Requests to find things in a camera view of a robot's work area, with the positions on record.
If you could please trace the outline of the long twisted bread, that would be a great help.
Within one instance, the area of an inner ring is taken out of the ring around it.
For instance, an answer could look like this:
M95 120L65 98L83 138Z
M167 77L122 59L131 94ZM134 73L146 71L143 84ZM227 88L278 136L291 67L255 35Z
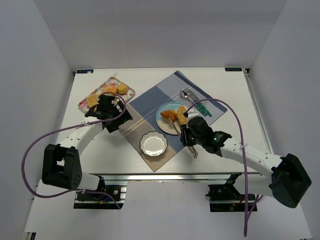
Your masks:
M186 111L186 108L184 106L180 106L176 112L176 117L179 122L179 125L186 125L187 124L187 118L184 116L184 113Z

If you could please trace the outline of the dark brown muffin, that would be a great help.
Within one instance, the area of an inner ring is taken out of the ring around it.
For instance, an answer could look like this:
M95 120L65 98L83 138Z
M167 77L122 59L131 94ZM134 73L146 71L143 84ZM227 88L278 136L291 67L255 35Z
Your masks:
M173 123L177 120L176 112L172 109L164 110L160 115L165 119L170 119Z

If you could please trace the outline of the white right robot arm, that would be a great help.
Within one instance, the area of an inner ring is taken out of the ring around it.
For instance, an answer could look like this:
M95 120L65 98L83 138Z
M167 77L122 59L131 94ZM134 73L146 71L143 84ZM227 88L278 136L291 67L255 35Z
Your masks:
M180 126L180 140L185 147L199 145L210 154L258 172L258 175L233 173L225 183L228 190L273 197L288 208L296 208L311 186L311 178L297 156L269 154L243 145L226 132L213 131L194 110L183 113L183 116L187 122Z

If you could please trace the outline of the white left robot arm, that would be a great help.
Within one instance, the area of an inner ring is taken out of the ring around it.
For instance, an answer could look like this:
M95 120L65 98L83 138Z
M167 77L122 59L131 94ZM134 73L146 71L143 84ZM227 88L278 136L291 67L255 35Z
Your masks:
M133 117L120 96L102 94L98 104L84 115L83 122L64 140L44 150L42 182L66 190L102 191L102 177L83 172L80 156L96 135L106 129L118 131Z

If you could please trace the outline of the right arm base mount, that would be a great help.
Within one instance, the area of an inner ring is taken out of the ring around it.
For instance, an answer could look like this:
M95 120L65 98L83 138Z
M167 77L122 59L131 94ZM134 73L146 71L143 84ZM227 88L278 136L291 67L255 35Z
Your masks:
M235 213L245 211L245 194L239 193L234 183L242 173L232 173L223 184L209 184L205 195L211 213Z

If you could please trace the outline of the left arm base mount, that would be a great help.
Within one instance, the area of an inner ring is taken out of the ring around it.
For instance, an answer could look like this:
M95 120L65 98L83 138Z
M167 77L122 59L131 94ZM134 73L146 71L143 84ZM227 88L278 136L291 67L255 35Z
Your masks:
M95 193L77 190L73 208L79 210L120 210L125 202L127 182L104 181Z

